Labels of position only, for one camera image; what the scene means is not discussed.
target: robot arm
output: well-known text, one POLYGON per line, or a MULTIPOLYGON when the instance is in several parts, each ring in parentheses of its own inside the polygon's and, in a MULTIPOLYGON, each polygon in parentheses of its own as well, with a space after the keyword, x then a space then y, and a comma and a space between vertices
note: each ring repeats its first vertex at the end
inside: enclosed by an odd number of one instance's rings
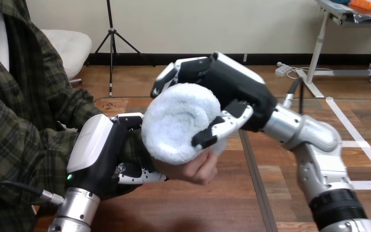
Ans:
MULTIPOLYGON (((194 136, 194 146, 209 147, 239 128, 264 132, 295 154, 298 184, 320 231, 371 232, 341 159, 341 137, 332 126, 278 104, 260 76, 218 52, 170 64, 157 77, 151 97, 178 83, 202 85, 221 104, 221 115, 194 136)), ((68 165, 69 188, 49 231, 89 232, 99 201, 116 185, 166 179, 135 164, 116 167, 128 130, 141 122, 141 114, 112 121, 99 115, 84 125, 68 165)))
POLYGON ((236 102, 252 107, 251 118, 241 128, 264 132, 295 154, 298 184, 320 231, 371 232, 371 220, 357 199, 341 158, 341 137, 331 125, 278 104, 261 77, 218 52, 209 58, 169 65, 158 76, 151 97, 177 83, 210 89, 221 108, 233 116, 241 113, 236 102))

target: person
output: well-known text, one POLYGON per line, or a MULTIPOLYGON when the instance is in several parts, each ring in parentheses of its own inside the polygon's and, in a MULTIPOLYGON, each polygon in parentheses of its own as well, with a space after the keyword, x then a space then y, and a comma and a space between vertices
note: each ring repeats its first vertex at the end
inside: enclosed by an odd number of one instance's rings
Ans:
MULTIPOLYGON (((0 181, 63 195, 66 166, 79 133, 64 130, 60 123, 81 129, 97 114, 101 112, 93 96, 70 86, 60 56, 31 22, 25 0, 0 0, 0 181)), ((156 169, 170 179, 207 184, 216 174, 217 158, 205 150, 183 165, 163 163, 150 157, 141 131, 135 130, 119 156, 122 161, 156 169)), ((31 205, 46 204, 1 185, 0 231, 30 231, 35 217, 31 205)))

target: black cable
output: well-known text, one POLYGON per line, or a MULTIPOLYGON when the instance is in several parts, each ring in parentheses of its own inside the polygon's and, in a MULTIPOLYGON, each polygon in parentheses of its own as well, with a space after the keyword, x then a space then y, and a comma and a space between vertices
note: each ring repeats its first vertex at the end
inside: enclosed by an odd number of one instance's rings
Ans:
POLYGON ((303 86, 304 86, 304 81, 302 78, 299 78, 301 79, 301 86, 300 86, 300 111, 299 111, 299 114, 302 115, 303 114, 303 86))
POLYGON ((298 84, 302 81, 302 78, 297 78, 294 83, 291 84, 288 92, 286 94, 295 94, 295 90, 297 90, 298 84))
POLYGON ((303 114, 303 90, 304 90, 304 80, 301 77, 298 77, 289 88, 286 94, 295 94, 295 90, 297 90, 298 85, 300 84, 300 107, 299 107, 299 114, 303 114))
POLYGON ((35 188, 35 187, 32 187, 30 185, 19 183, 19 182, 15 182, 15 181, 10 181, 10 180, 0 181, 0 185, 13 186, 13 187, 16 187, 18 189, 22 189, 22 190, 28 191, 28 192, 30 192, 32 194, 35 194, 38 197, 40 197, 42 195, 42 192, 43 192, 43 190, 40 190, 40 189, 35 188))

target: white table frame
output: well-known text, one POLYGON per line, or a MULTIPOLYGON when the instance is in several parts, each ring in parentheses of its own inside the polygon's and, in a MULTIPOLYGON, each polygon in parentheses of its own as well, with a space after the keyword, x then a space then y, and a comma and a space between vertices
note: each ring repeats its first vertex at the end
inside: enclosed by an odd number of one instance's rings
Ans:
POLYGON ((338 71, 316 71, 316 65, 319 60, 319 55, 321 54, 322 45, 325 39, 326 28, 328 25, 328 20, 332 18, 334 22, 337 24, 340 23, 340 18, 331 17, 331 13, 324 9, 323 7, 321 10, 324 13, 324 19, 322 21, 321 31, 319 32, 318 38, 316 40, 316 46, 314 49, 314 54, 312 56, 311 65, 309 67, 308 74, 306 74, 303 70, 296 70, 297 74, 303 78, 305 84, 309 91, 312 93, 313 96, 316 98, 324 98, 325 96, 319 91, 319 89, 313 83, 314 76, 371 76, 371 69, 368 70, 338 70, 338 71))

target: human hand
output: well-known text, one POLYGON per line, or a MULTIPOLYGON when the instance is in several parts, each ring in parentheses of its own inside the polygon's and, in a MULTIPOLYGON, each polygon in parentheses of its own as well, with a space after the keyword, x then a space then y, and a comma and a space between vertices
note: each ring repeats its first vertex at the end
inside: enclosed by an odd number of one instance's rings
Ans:
POLYGON ((188 163, 173 165, 152 158, 154 167, 172 180, 182 180, 198 185, 209 184, 217 174, 218 158, 211 149, 203 150, 188 163))

